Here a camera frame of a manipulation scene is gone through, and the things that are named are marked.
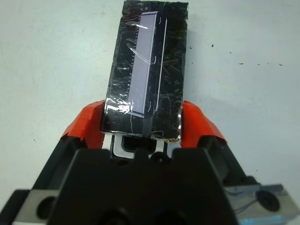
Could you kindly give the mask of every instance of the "white table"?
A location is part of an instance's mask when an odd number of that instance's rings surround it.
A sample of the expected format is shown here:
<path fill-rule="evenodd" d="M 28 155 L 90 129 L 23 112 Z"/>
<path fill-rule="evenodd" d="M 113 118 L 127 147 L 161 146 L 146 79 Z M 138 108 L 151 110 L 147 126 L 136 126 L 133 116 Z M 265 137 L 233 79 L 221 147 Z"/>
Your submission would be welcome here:
<path fill-rule="evenodd" d="M 184 99 L 247 175 L 282 183 L 300 205 L 300 2 L 189 2 Z M 0 208 L 31 188 L 80 110 L 105 98 L 122 5 L 0 2 Z"/>

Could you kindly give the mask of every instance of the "white surface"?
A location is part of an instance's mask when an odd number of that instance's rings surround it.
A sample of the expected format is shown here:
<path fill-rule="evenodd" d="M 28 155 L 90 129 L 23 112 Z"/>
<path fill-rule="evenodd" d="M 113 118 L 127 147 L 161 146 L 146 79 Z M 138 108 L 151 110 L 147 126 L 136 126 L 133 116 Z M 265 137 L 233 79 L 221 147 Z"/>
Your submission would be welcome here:
<path fill-rule="evenodd" d="M 185 99 L 246 174 L 284 184 L 300 205 L 300 2 L 189 2 Z M 33 185 L 80 110 L 105 98 L 123 0 L 0 4 L 1 208 Z"/>

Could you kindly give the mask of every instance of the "screw hole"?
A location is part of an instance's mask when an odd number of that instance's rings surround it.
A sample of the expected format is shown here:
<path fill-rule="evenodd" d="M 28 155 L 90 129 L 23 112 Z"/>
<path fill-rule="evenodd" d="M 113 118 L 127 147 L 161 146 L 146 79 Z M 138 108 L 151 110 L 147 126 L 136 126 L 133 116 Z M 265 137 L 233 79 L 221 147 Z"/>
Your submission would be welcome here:
<path fill-rule="evenodd" d="M 156 152 L 151 156 L 151 160 L 156 164 L 162 165 L 169 163 L 171 160 L 170 158 L 163 152 Z"/>
<path fill-rule="evenodd" d="M 53 196 L 46 197 L 38 205 L 38 207 L 37 207 L 37 216 L 40 219 L 47 219 L 49 217 L 49 214 L 50 214 L 51 208 L 53 206 L 54 200 L 55 200 L 55 197 L 53 197 Z"/>

